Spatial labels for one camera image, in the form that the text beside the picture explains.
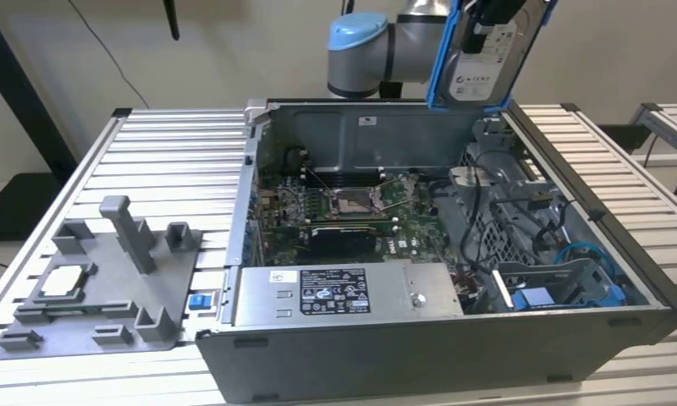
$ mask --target power supply label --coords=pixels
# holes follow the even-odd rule
[[[370,312],[364,268],[301,271],[301,313],[354,315]]]

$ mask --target metal rail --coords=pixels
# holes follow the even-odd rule
[[[677,284],[677,199],[649,177],[581,112],[524,106],[526,115],[605,201],[620,222]],[[0,281],[0,332],[45,271],[49,236],[62,218],[84,218],[93,231],[112,229],[97,214],[102,196],[125,194],[134,217],[154,228],[186,221],[205,232],[192,291],[224,280],[236,176],[241,162],[241,111],[133,111],[112,120]],[[165,352],[0,361],[0,404],[206,404],[224,401],[197,348],[194,331],[214,310],[190,311],[182,342]],[[589,380],[376,399],[396,404],[637,405],[677,403],[677,331],[661,343],[622,351]]]
[[[677,150],[677,104],[642,104],[630,124],[642,124]]]

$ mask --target gray metal case panel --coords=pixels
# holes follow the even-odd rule
[[[365,275],[364,285],[370,312],[302,314],[302,272],[356,269]],[[294,279],[290,282],[272,281],[272,272],[286,272],[284,275],[290,275]],[[412,294],[421,294],[425,297],[421,307],[412,305]],[[244,268],[233,324],[253,328],[276,325],[332,326],[340,323],[414,321],[426,317],[453,318],[461,315],[461,306],[445,265],[389,261],[372,264]]]
[[[230,403],[581,381],[666,310],[218,333],[196,339]]]
[[[473,139],[470,129],[482,115],[477,111],[446,115],[408,103],[277,106],[270,112],[272,130],[284,141],[278,144],[273,137],[269,149],[304,145],[316,167],[344,172],[450,164]]]

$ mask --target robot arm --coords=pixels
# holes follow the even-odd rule
[[[330,26],[328,89],[365,98],[381,81],[429,80],[430,108],[501,107],[554,4],[409,0],[394,24],[384,14],[346,14]]]

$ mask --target blue cable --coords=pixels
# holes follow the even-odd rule
[[[574,248],[586,248],[592,251],[594,251],[597,254],[600,254],[600,258],[608,263],[609,265],[609,269],[612,270],[612,276],[609,277],[609,279],[614,280],[614,276],[616,276],[616,272],[614,272],[614,262],[612,261],[612,259],[609,258],[609,256],[605,254],[605,251],[601,250],[601,248],[594,245],[594,244],[589,244],[589,243],[574,243],[574,244],[569,244],[568,246],[565,246],[562,248],[562,250],[560,251],[560,253],[556,255],[556,258],[554,258],[554,265],[560,263],[560,261],[562,260],[564,256],[566,255],[566,253],[574,249]]]

